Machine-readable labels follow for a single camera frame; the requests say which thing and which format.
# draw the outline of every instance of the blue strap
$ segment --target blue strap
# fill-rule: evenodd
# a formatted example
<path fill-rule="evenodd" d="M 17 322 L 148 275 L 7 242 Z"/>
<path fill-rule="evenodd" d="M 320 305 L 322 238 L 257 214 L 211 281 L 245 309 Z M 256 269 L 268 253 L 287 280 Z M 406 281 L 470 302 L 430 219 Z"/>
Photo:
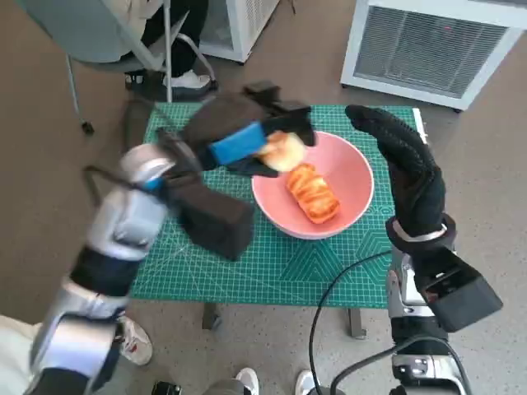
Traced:
<path fill-rule="evenodd" d="M 246 128 L 209 146 L 220 165 L 228 165 L 255 154 L 267 144 L 260 122 L 252 122 Z"/>

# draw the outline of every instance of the metal bracket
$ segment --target metal bracket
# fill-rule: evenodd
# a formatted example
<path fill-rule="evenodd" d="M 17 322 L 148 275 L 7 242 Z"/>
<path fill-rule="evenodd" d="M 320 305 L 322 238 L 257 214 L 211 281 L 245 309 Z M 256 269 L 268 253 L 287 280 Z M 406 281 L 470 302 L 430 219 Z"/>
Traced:
<path fill-rule="evenodd" d="M 347 318 L 349 321 L 351 337 L 357 340 L 366 339 L 366 329 L 362 327 L 361 310 L 360 309 L 348 309 Z"/>
<path fill-rule="evenodd" d="M 201 329 L 215 331 L 222 323 L 222 317 L 217 311 L 216 303 L 203 304 L 203 319 L 201 322 Z"/>

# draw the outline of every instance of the chair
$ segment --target chair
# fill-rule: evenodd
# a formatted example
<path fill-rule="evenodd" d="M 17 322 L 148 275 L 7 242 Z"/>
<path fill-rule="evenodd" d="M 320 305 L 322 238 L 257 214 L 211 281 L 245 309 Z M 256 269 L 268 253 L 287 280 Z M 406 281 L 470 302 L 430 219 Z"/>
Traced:
<path fill-rule="evenodd" d="M 125 21 L 112 11 L 108 0 L 17 0 L 17 2 L 66 52 L 73 107 L 85 134 L 93 134 L 94 129 L 81 115 L 72 59 L 107 72 L 133 72 L 147 69 L 170 75 L 172 70 L 170 47 L 174 40 L 183 40 L 208 70 L 212 84 L 214 86 L 217 84 L 210 63 L 196 44 L 187 35 L 180 33 L 188 13 L 170 28 L 170 0 L 151 0 L 142 10 L 142 15 L 146 19 L 152 17 L 161 5 L 164 12 L 165 35 L 148 48 L 142 43 L 141 38 L 129 29 Z M 130 48 L 134 57 L 121 60 L 123 43 Z M 171 103 L 170 78 L 167 78 L 167 82 L 166 101 Z"/>

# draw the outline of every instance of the floor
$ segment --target floor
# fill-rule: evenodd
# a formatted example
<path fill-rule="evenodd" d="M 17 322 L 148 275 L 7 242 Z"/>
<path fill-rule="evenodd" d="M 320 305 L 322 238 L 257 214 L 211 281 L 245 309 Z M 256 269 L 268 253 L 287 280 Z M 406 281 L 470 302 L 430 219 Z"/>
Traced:
<path fill-rule="evenodd" d="M 527 193 L 525 147 L 527 38 L 507 56 L 463 114 L 338 83 L 352 20 L 349 0 L 298 0 L 293 16 L 282 2 L 243 66 L 214 59 L 224 89 L 268 78 L 283 94 L 309 103 L 414 105 L 444 171 L 447 210 L 457 220 L 460 256 L 480 270 L 504 309 L 452 336 L 474 392 L 519 394 L 527 387 Z M 40 321 L 60 277 L 82 246 L 94 210 L 79 169 L 115 165 L 121 147 L 126 93 L 122 77 L 78 69 L 82 108 L 96 127 L 85 138 L 68 92 L 63 54 L 13 2 L 0 2 L 0 312 Z M 141 140 L 147 114 L 133 111 Z M 123 363 L 107 393 L 148 394 L 155 379 L 199 395 L 244 365 L 257 369 L 264 394 L 292 393 L 308 366 L 313 309 L 228 305 L 217 333 L 200 329 L 199 304 L 132 302 L 129 313 L 149 331 L 154 361 L 145 369 Z M 364 312 L 368 338 L 352 341 L 343 312 L 323 313 L 315 339 L 322 383 L 344 366 L 390 345 L 385 311 Z M 343 383 L 347 394 L 388 393 L 389 362 L 361 370 Z"/>

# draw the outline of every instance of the shoe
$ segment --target shoe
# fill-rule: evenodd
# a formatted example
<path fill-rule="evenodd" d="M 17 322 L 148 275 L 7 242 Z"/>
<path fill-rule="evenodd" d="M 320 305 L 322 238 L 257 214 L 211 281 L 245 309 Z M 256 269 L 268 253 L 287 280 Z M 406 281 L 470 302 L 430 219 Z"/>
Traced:
<path fill-rule="evenodd" d="M 145 76 L 130 76 L 129 74 L 124 75 L 124 87 L 127 91 L 137 91 L 143 87 Z"/>
<path fill-rule="evenodd" d="M 258 383 L 258 376 L 251 368 L 243 368 L 236 375 L 236 380 L 241 381 L 247 389 L 250 390 L 251 395 L 259 395 L 260 388 Z"/>
<path fill-rule="evenodd" d="M 121 355 L 135 365 L 146 365 L 152 359 L 152 342 L 138 323 L 123 316 L 124 341 L 121 344 Z"/>
<path fill-rule="evenodd" d="M 302 370 L 296 378 L 295 395 L 307 395 L 315 388 L 315 380 L 310 370 Z"/>
<path fill-rule="evenodd" d="M 163 78 L 163 85 L 166 86 L 166 76 Z M 176 95 L 201 95 L 208 91 L 211 85 L 211 77 L 197 75 L 194 70 L 189 70 L 180 77 L 172 77 L 172 90 Z"/>

